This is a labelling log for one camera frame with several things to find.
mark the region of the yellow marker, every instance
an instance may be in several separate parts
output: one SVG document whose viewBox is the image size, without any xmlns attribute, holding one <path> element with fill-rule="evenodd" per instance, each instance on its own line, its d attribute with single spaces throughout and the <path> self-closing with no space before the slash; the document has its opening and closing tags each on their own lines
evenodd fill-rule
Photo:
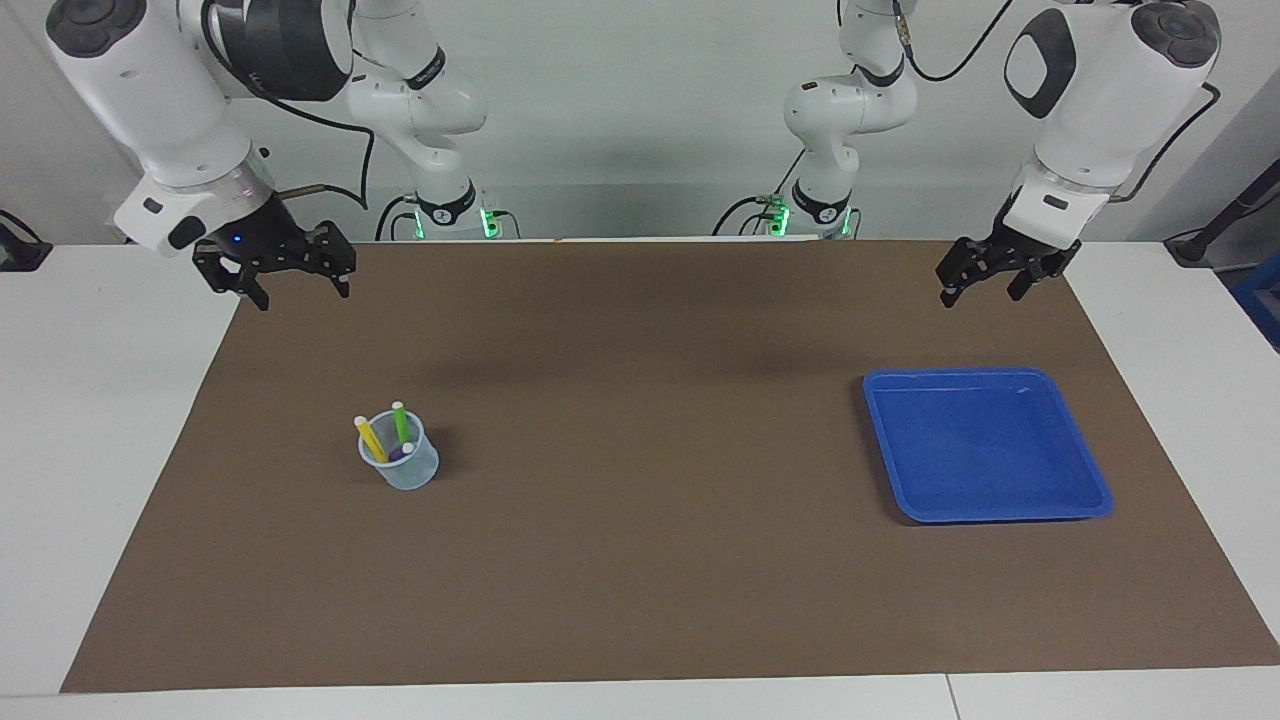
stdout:
<svg viewBox="0 0 1280 720">
<path fill-rule="evenodd" d="M 374 428 L 370 427 L 369 419 L 364 415 L 357 416 L 356 429 L 360 430 L 360 437 L 365 439 L 365 447 L 369 448 L 369 454 L 374 456 L 374 460 L 387 462 L 387 451 L 383 450 L 383 443 L 378 442 L 378 436 L 374 434 Z"/>
</svg>

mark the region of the blue plastic crate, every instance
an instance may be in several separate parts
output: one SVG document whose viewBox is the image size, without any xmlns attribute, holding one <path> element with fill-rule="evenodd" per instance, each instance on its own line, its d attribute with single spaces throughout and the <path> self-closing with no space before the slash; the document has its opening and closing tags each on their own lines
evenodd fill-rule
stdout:
<svg viewBox="0 0 1280 720">
<path fill-rule="evenodd" d="M 879 370 L 863 389 L 893 497 L 914 520 L 1111 512 L 1111 491 L 1062 393 L 1041 370 Z"/>
</svg>

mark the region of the white table surface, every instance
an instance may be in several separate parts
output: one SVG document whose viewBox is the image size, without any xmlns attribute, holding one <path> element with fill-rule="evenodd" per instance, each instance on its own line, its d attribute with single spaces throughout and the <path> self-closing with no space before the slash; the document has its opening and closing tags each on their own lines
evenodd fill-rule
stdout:
<svg viewBox="0 0 1280 720">
<path fill-rule="evenodd" d="M 1280 356 L 1158 245 L 1088 245 L 1068 277 L 1280 634 Z M 0 719 L 1280 717 L 1280 667 L 56 697 L 234 306 L 138 247 L 0 275 Z"/>
</svg>

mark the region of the green marker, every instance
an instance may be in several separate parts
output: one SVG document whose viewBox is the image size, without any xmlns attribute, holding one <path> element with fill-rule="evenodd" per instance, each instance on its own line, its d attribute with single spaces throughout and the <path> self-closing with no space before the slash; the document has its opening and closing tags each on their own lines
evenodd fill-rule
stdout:
<svg viewBox="0 0 1280 720">
<path fill-rule="evenodd" d="M 413 437 L 408 432 L 408 414 L 404 413 L 404 404 L 398 400 L 392 402 L 392 413 L 396 414 L 396 437 L 399 438 L 401 445 L 412 442 Z"/>
</svg>

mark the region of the green light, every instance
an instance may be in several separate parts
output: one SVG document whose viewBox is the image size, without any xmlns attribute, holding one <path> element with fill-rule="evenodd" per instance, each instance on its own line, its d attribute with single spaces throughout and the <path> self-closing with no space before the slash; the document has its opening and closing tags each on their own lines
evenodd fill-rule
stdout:
<svg viewBox="0 0 1280 720">
<path fill-rule="evenodd" d="M 791 208 L 786 205 L 774 206 L 773 220 L 769 223 L 769 234 L 782 237 L 787 234 L 787 223 L 791 222 Z"/>
<path fill-rule="evenodd" d="M 484 206 L 480 208 L 480 222 L 484 224 L 484 236 L 486 240 L 502 237 L 502 223 Z"/>
</svg>

